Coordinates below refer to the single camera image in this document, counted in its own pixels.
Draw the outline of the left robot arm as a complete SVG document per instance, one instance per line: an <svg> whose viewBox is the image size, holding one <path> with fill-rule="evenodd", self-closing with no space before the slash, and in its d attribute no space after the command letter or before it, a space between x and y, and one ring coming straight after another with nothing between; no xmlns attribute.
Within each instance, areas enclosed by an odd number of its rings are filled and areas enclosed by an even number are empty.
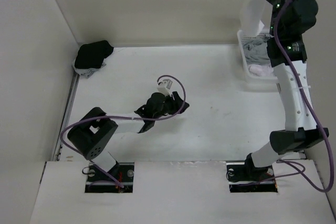
<svg viewBox="0 0 336 224"><path fill-rule="evenodd" d="M106 181L117 178L119 164L105 147L113 135L122 133L142 134L162 121L182 114L190 107L178 92L172 94L153 93L147 102L132 114L107 116L100 107L91 109L67 133L67 138L75 150L93 163Z"/></svg>

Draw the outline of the white tank top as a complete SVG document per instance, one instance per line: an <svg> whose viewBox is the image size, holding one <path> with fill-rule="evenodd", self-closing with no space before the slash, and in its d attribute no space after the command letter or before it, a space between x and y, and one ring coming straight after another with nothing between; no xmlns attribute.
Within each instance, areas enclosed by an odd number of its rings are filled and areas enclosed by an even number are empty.
<svg viewBox="0 0 336 224"><path fill-rule="evenodd" d="M265 28L261 21L265 10L265 0L245 0L239 12L241 29L248 37L258 36Z"/></svg>

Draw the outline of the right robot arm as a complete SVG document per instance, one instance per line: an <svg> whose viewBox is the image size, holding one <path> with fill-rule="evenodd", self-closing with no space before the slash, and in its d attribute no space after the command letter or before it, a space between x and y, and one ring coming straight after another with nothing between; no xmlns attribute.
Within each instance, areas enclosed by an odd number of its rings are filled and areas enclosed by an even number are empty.
<svg viewBox="0 0 336 224"><path fill-rule="evenodd" d="M262 1L272 5L267 54L278 79L285 129L271 132L266 145L247 155L243 172L251 180L286 154L311 148L327 141L329 136L311 106L307 53L302 39L302 34L316 24L318 4L316 0Z"/></svg>

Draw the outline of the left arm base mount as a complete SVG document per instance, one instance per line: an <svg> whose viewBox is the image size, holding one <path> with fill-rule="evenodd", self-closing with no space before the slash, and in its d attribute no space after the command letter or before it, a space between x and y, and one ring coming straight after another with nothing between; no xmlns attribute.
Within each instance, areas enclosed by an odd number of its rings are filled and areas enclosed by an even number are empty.
<svg viewBox="0 0 336 224"><path fill-rule="evenodd" d="M90 164L82 169L82 174L86 176L85 193L133 193L134 169L134 163L118 163L112 169L112 176L124 185L122 188L113 179Z"/></svg>

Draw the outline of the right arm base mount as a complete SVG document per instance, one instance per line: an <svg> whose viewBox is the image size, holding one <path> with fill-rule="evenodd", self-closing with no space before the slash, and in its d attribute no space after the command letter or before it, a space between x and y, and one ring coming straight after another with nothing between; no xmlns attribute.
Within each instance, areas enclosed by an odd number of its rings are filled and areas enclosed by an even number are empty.
<svg viewBox="0 0 336 224"><path fill-rule="evenodd" d="M244 162L227 162L226 178L231 193L277 193L272 166L249 170Z"/></svg>

